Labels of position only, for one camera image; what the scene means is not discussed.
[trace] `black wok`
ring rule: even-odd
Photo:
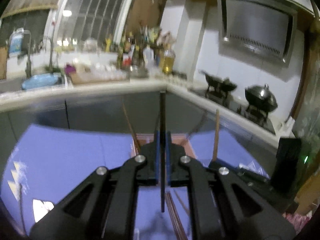
[[[264,87],[253,86],[245,89],[245,98],[250,105],[269,113],[274,111],[278,104],[275,96],[269,91],[268,85]]]
[[[237,85],[230,82],[230,79],[222,79],[219,77],[211,76],[207,72],[203,70],[199,70],[199,73],[205,75],[205,80],[207,81],[208,85],[214,87],[215,89],[220,89],[224,92],[231,92],[237,88]]]

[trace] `stainless steel range hood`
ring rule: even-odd
[[[288,66],[297,10],[284,0],[218,0],[220,42]]]

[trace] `purple table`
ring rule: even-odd
[[[198,159],[211,159],[214,131],[194,135],[190,142]],[[32,201],[58,203],[99,166],[109,169],[121,166],[131,156],[130,134],[106,134],[60,130],[31,125],[12,152],[1,184],[1,199],[22,227],[19,212],[18,183],[23,186],[23,218],[27,233],[35,223]],[[226,131],[220,131],[218,158],[238,166],[255,162],[252,156]],[[172,189],[182,224],[191,239],[190,221]],[[176,189],[188,206],[187,190]],[[160,211],[160,189],[141,188],[138,196],[136,228],[140,239],[175,239],[168,212]]]

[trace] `black speaker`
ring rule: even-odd
[[[300,138],[280,138],[275,171],[270,184],[281,193],[288,193],[296,178],[297,163],[302,147]]]

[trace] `faucet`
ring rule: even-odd
[[[52,64],[52,55],[53,55],[53,39],[50,38],[49,36],[43,35],[41,36],[41,42],[43,42],[43,40],[49,40],[50,41],[50,61],[49,61],[49,72],[53,73],[53,64]]]
[[[18,31],[18,32],[12,33],[12,34],[10,35],[9,43],[8,43],[8,56],[9,56],[9,51],[10,51],[10,45],[11,45],[12,38],[13,38],[14,36],[16,36],[16,35],[21,35],[21,34],[29,34],[29,36],[30,36],[29,44],[28,44],[28,61],[27,61],[27,67],[26,67],[26,75],[27,75],[27,78],[30,78],[30,77],[31,77],[31,60],[30,60],[31,32],[30,32],[30,31],[28,31],[28,30]]]

